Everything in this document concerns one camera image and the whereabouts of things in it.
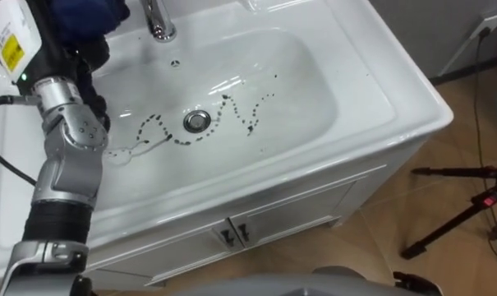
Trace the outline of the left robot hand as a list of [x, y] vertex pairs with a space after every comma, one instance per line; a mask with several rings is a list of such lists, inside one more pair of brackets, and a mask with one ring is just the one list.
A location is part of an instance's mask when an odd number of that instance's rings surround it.
[[105, 39], [129, 15], [112, 1], [0, 1], [0, 65], [17, 95], [47, 117], [58, 111], [95, 119], [109, 130], [108, 106], [93, 73], [110, 57]]

